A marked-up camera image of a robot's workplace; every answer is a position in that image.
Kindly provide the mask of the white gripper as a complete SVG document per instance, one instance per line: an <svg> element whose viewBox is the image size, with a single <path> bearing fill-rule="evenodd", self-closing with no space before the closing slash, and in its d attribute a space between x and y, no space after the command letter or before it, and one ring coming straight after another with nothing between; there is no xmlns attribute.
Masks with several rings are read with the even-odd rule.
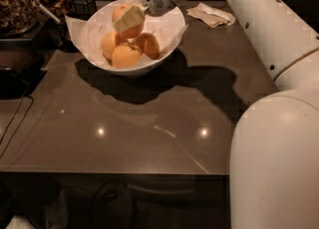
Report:
<svg viewBox="0 0 319 229"><path fill-rule="evenodd" d="M119 33L142 24L147 13L150 15L163 15L174 7L170 0L140 0L141 4L133 4L114 23Z"/></svg>

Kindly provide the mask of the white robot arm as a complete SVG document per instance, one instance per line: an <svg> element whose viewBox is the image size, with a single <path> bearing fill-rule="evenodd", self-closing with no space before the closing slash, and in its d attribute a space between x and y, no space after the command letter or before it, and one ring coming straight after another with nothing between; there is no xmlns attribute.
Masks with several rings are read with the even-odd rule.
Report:
<svg viewBox="0 0 319 229"><path fill-rule="evenodd" d="M139 0L116 24L186 0ZM231 229L319 229L319 38L281 0L226 0L278 91L250 106L232 138Z"/></svg>

